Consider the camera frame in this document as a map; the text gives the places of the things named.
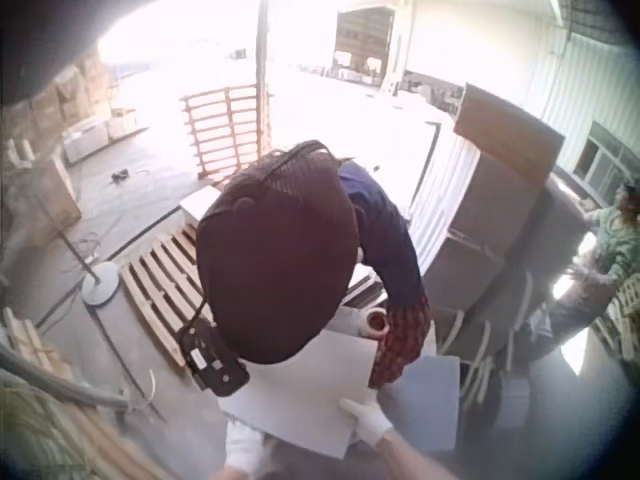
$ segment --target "wooden pallet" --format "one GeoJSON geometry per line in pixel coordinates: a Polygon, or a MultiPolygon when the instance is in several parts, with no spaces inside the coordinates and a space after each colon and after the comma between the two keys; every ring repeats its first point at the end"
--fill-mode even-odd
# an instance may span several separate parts
{"type": "Polygon", "coordinates": [[[200,178],[224,183],[258,159],[256,85],[200,92],[180,101],[200,178]]]}
{"type": "MultiPolygon", "coordinates": [[[[184,367],[185,361],[176,333],[202,302],[195,237],[195,229],[185,225],[174,235],[161,236],[147,253],[122,269],[124,284],[141,318],[179,367],[184,367]]],[[[202,314],[213,321],[208,306],[202,314]]]]}

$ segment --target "metal pole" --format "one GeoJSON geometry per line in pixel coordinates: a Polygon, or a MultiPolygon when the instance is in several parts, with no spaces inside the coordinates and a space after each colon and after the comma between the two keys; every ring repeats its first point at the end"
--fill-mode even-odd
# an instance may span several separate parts
{"type": "Polygon", "coordinates": [[[269,1],[260,0],[258,6],[258,28],[256,33],[256,119],[258,123],[258,156],[265,152],[267,87],[267,34],[269,32],[269,1]]]}

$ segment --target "red plaid cloth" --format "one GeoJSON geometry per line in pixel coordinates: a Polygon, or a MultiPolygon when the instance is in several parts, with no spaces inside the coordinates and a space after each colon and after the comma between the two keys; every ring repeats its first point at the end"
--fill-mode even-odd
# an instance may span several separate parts
{"type": "Polygon", "coordinates": [[[395,382],[406,365],[416,361],[431,325],[429,300],[422,292],[415,305],[403,308],[387,307],[389,333],[378,347],[373,364],[370,388],[380,388],[395,382]]]}

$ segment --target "white box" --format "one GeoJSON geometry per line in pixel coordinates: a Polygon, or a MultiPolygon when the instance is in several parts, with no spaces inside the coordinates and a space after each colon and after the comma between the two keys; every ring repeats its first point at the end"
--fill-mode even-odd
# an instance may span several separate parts
{"type": "Polygon", "coordinates": [[[121,117],[111,117],[107,125],[111,140],[117,140],[139,129],[136,112],[129,112],[121,117]]]}
{"type": "Polygon", "coordinates": [[[204,214],[219,196],[220,192],[209,185],[182,200],[180,208],[184,212],[187,223],[197,228],[204,214]]]}
{"type": "Polygon", "coordinates": [[[90,117],[62,134],[69,163],[76,163],[109,144],[107,126],[102,117],[90,117]]]}

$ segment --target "woman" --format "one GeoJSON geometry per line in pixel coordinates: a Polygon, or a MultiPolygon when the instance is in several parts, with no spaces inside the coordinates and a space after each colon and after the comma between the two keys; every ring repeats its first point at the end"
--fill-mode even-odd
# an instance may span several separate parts
{"type": "Polygon", "coordinates": [[[597,234],[597,245],[578,265],[572,265],[571,288],[549,306],[553,340],[538,337],[537,345],[517,340],[518,357],[535,360],[562,345],[603,315],[625,280],[640,271],[640,179],[626,181],[615,205],[585,215],[597,234]]]}

